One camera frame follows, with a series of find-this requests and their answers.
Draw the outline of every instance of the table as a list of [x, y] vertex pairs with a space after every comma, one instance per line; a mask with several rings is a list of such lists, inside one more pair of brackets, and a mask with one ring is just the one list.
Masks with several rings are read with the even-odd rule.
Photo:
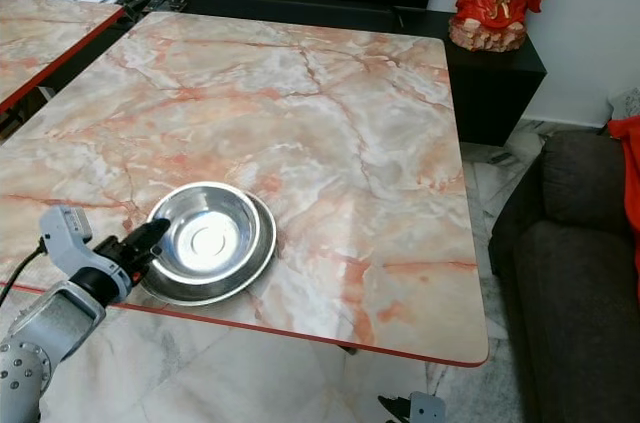
[[[182, 184], [260, 196], [277, 257], [246, 291], [129, 307], [477, 366], [488, 341], [443, 44], [173, 13], [146, 17], [0, 148], [0, 276], [48, 205], [126, 234]], [[46, 258], [19, 280], [44, 289]]]
[[117, 5], [0, 0], [0, 113], [114, 23]]

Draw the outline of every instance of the white wall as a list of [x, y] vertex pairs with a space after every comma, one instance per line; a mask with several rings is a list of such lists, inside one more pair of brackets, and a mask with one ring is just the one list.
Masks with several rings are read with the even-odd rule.
[[[430, 0], [453, 11], [455, 0]], [[600, 126], [606, 98], [640, 85], [640, 0], [544, 0], [531, 38], [549, 74], [525, 117]]]

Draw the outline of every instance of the red table edge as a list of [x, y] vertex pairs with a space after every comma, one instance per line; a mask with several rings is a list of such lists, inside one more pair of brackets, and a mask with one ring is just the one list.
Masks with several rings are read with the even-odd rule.
[[[6, 282], [0, 282], [0, 286], [4, 286], [6, 284]], [[44, 293], [43, 290], [39, 290], [36, 288], [31, 288], [28, 286], [22, 286], [22, 285], [13, 285], [12, 289], [18, 290], [18, 291], [23, 291], [25, 293], [33, 293], [36, 295], [41, 295]], [[412, 360], [420, 360], [420, 361], [425, 361], [428, 363], [438, 363], [441, 365], [447, 365], [447, 366], [458, 366], [458, 367], [462, 367], [462, 368], [477, 368], [481, 365], [483, 365], [488, 359], [489, 359], [489, 350], [488, 350], [488, 345], [487, 345], [487, 356], [479, 362], [464, 362], [464, 361], [455, 361], [455, 360], [444, 360], [441, 358], [430, 358], [428, 356], [423, 356], [423, 355], [416, 355], [413, 353], [406, 353], [403, 351], [397, 351], [397, 350], [391, 350], [391, 349], [387, 349], [387, 348], [380, 348], [377, 346], [370, 346], [370, 345], [363, 345], [360, 343], [353, 343], [350, 341], [341, 341], [341, 340], [334, 340], [332, 338], [324, 338], [321, 336], [314, 336], [314, 335], [307, 335], [307, 334], [302, 334], [302, 333], [294, 333], [291, 331], [286, 331], [286, 330], [278, 330], [276, 328], [268, 328], [266, 326], [257, 326], [257, 325], [249, 325], [246, 323], [237, 323], [234, 321], [228, 321], [228, 320], [220, 320], [217, 318], [210, 318], [207, 316], [200, 316], [200, 315], [189, 315], [187, 313], [180, 313], [177, 311], [172, 311], [172, 310], [166, 310], [166, 305], [165, 307], [162, 308], [149, 308], [146, 306], [140, 306], [140, 305], [132, 305], [129, 303], [119, 303], [117, 305], [113, 305], [116, 308], [122, 308], [122, 309], [126, 309], [126, 310], [134, 310], [134, 311], [141, 311], [144, 313], [151, 313], [154, 315], [162, 315], [162, 316], [170, 316], [173, 318], [181, 318], [183, 320], [193, 320], [193, 321], [201, 321], [201, 322], [205, 322], [205, 323], [214, 323], [217, 325], [224, 325], [224, 326], [231, 326], [234, 328], [242, 328], [245, 330], [254, 330], [254, 331], [262, 331], [264, 333], [271, 333], [274, 335], [281, 335], [281, 336], [289, 336], [292, 338], [299, 338], [302, 340], [311, 340], [311, 341], [318, 341], [320, 343], [329, 343], [332, 345], [337, 345], [337, 346], [347, 346], [347, 347], [351, 347], [351, 348], [357, 348], [359, 350], [365, 350], [365, 351], [371, 351], [373, 353], [384, 353], [387, 355], [391, 355], [391, 356], [399, 356], [402, 358], [409, 358]]]
[[66, 63], [73, 55], [78, 53], [82, 48], [87, 46], [87, 44], [96, 38], [100, 33], [106, 30], [109, 26], [115, 23], [120, 16], [124, 13], [123, 8], [119, 8], [113, 15], [107, 18], [104, 22], [100, 23], [93, 30], [87, 33], [81, 40], [79, 40], [75, 45], [65, 51], [58, 58], [53, 60], [50, 64], [48, 64], [40, 73], [34, 75], [29, 81], [27, 81], [24, 85], [14, 91], [8, 98], [6, 98], [2, 103], [0, 103], [0, 113], [4, 113], [7, 109], [13, 107], [20, 98], [29, 93], [32, 89], [38, 86], [42, 80], [44, 80], [47, 76], [56, 71], [60, 66]]

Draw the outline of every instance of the gray sofa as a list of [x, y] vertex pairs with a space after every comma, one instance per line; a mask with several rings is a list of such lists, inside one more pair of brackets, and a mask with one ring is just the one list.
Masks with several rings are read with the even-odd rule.
[[550, 138], [489, 244], [527, 421], [640, 422], [640, 308], [618, 141]]

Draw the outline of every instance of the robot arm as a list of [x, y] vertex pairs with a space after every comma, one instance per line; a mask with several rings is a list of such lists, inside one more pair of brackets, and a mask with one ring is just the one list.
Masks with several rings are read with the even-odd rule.
[[55, 206], [40, 220], [53, 263], [70, 279], [39, 297], [0, 343], [0, 423], [36, 423], [39, 400], [58, 364], [69, 358], [146, 274], [169, 220], [145, 223], [122, 242], [110, 236], [94, 250], [81, 208]]

